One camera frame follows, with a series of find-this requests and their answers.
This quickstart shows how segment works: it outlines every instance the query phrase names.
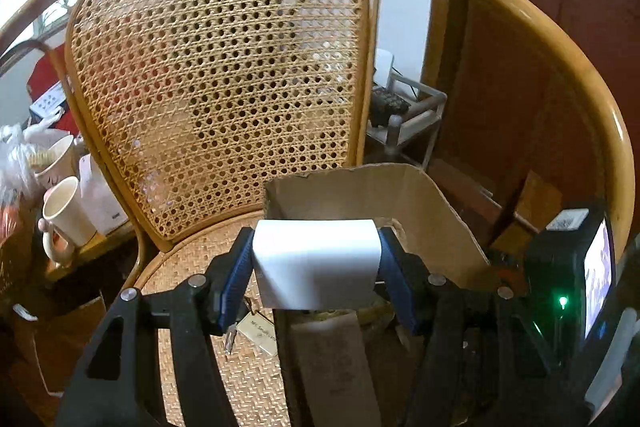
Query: white mug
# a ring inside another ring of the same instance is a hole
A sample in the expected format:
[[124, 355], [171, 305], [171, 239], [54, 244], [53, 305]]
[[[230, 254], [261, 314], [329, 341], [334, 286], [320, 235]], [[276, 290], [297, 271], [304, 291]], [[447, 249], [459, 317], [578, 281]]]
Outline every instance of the white mug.
[[[46, 223], [52, 225], [56, 232], [70, 243], [70, 247], [82, 247], [95, 234], [95, 227], [82, 208], [79, 184], [75, 176], [65, 178], [49, 191], [42, 208], [42, 217]], [[47, 232], [42, 238], [43, 245], [49, 258], [57, 263], [69, 263], [71, 261], [69, 255], [73, 252], [73, 248], [56, 251], [51, 239], [50, 227], [43, 228]]]
[[55, 161], [44, 171], [35, 175], [38, 183], [44, 188], [51, 188], [65, 178], [75, 176], [78, 172], [72, 134], [55, 142], [49, 147], [49, 152], [53, 153]]

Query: woven cane backrest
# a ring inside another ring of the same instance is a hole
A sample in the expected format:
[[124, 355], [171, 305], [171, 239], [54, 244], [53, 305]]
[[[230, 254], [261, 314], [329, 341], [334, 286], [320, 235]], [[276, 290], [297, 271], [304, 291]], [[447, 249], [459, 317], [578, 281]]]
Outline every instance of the woven cane backrest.
[[354, 163], [367, 4], [80, 0], [74, 98], [152, 237], [255, 208], [274, 176]]

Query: mug handle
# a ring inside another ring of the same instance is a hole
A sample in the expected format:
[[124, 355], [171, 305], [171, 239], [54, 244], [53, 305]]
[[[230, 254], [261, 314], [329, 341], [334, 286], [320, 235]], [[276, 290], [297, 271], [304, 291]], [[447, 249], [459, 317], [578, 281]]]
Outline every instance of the mug handle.
[[[60, 232], [52, 223], [44, 218], [38, 221], [38, 229], [42, 232], [42, 247], [50, 260], [54, 263], [68, 266], [73, 261], [76, 245]], [[53, 233], [56, 232], [63, 241], [58, 247], [53, 242]]]

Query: red cloth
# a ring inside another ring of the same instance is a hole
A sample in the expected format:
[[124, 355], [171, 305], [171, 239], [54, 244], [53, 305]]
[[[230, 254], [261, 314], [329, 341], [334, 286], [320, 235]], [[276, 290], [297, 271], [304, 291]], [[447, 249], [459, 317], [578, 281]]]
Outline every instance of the red cloth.
[[[65, 62], [65, 45], [60, 44], [57, 48], [53, 50], [55, 54], [58, 55], [62, 62]], [[58, 76], [56, 75], [56, 70], [53, 68], [51, 64], [51, 60], [48, 55], [44, 55], [40, 60], [36, 62], [35, 68], [33, 68], [33, 73], [29, 77], [27, 81], [27, 86], [29, 87], [29, 94], [31, 96], [31, 101], [37, 100], [41, 95], [46, 92], [49, 87], [53, 86], [58, 81]], [[56, 129], [62, 129], [64, 131], [69, 131], [70, 133], [76, 135], [78, 134], [78, 126], [76, 125], [76, 121], [74, 117], [71, 115], [71, 111], [65, 109], [65, 114], [60, 118], [60, 121], [54, 126]]]

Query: paper cup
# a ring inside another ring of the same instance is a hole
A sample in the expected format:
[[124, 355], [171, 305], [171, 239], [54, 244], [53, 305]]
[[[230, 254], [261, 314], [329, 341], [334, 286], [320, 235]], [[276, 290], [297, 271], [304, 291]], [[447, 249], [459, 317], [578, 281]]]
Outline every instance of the paper cup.
[[95, 227], [82, 209], [79, 185], [75, 176], [62, 180], [42, 208], [42, 217], [76, 247], [85, 245], [95, 234]]
[[76, 155], [74, 153], [74, 136], [69, 134], [55, 142], [49, 151], [54, 154], [56, 160], [44, 171], [38, 172], [35, 176], [40, 185], [44, 188], [51, 188], [69, 176], [75, 176]]

